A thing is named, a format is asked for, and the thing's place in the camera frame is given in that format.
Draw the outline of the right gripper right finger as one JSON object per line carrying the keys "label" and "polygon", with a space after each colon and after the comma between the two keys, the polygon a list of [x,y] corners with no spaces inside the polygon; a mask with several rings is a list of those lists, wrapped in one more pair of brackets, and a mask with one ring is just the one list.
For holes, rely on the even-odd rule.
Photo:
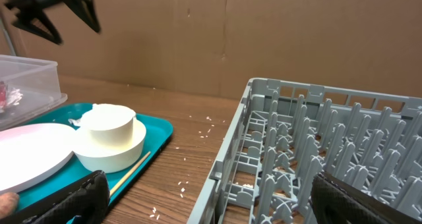
{"label": "right gripper right finger", "polygon": [[313,179],[311,207],[318,224],[421,223],[326,172]]}

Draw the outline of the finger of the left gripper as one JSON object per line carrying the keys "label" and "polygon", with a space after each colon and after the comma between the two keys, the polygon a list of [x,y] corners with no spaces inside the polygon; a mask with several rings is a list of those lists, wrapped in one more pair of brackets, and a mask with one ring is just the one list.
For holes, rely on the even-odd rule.
{"label": "finger of the left gripper", "polygon": [[43,10],[21,9],[12,25],[57,45],[63,43],[56,27]]}
{"label": "finger of the left gripper", "polygon": [[63,0],[63,2],[93,31],[100,33],[100,23],[96,16],[94,0]]}

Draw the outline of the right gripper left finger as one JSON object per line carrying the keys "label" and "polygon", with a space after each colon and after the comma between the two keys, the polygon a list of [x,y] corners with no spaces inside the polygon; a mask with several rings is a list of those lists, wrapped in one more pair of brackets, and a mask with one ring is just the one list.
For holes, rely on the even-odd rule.
{"label": "right gripper left finger", "polygon": [[106,174],[97,170],[1,219],[4,224],[101,223],[109,206]]}

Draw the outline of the white cup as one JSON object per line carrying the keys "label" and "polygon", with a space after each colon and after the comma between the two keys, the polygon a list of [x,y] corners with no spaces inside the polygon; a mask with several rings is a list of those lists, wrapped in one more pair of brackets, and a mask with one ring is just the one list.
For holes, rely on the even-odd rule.
{"label": "white cup", "polygon": [[80,129],[95,145],[123,150],[132,142],[135,115],[123,105],[97,104],[82,115]]}

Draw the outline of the white paper napkin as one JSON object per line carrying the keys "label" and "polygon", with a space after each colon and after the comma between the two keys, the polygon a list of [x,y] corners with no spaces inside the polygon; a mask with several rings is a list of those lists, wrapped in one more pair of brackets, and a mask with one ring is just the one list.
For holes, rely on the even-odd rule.
{"label": "white paper napkin", "polygon": [[6,107],[16,106],[20,103],[23,94],[20,92],[20,89],[13,88],[12,90],[7,91],[6,95]]}

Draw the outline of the red sauce packet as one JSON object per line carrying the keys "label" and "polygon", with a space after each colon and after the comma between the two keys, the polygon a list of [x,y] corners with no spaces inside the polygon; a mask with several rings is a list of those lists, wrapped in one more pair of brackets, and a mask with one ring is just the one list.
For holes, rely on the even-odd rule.
{"label": "red sauce packet", "polygon": [[0,81],[0,109],[4,109],[7,105],[7,85]]}

